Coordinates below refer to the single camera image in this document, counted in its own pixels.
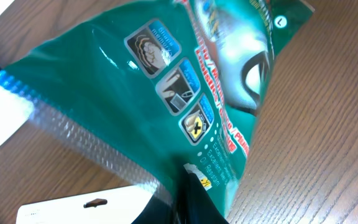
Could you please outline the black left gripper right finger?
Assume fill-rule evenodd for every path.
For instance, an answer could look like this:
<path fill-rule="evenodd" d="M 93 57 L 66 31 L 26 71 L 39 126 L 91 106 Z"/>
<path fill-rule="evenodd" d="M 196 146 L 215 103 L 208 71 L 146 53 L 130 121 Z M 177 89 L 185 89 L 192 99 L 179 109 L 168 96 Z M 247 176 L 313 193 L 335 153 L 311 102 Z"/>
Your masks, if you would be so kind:
<path fill-rule="evenodd" d="M 175 210 L 180 223 L 228 224 L 194 173 L 185 172 L 181 177 Z"/>

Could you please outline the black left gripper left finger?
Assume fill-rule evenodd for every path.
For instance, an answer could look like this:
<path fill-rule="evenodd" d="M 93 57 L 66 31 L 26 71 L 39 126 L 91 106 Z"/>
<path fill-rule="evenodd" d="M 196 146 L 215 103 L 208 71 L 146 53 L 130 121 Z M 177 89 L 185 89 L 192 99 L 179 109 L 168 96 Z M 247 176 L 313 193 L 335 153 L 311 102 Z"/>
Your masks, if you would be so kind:
<path fill-rule="evenodd" d="M 169 205 L 152 196 L 140 215 L 132 224 L 171 224 L 173 212 Z"/>

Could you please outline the red tool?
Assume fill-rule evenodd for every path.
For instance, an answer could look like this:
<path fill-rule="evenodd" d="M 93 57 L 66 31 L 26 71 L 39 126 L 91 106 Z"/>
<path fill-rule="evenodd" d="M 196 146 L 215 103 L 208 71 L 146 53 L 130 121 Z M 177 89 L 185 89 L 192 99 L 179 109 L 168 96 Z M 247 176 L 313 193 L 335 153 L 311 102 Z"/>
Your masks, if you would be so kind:
<path fill-rule="evenodd" d="M 128 186 L 22 205 L 17 224 L 132 223 L 152 193 Z"/>

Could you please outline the green white gloves package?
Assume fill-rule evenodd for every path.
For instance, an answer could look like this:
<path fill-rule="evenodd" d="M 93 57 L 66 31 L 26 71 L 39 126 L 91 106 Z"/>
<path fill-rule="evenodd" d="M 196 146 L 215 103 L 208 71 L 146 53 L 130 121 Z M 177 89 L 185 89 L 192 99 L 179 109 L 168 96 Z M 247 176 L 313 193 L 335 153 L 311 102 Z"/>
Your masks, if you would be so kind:
<path fill-rule="evenodd" d="M 306 1 L 134 1 L 0 71 L 30 120 L 166 203 L 185 172 L 229 215 L 275 59 Z"/>

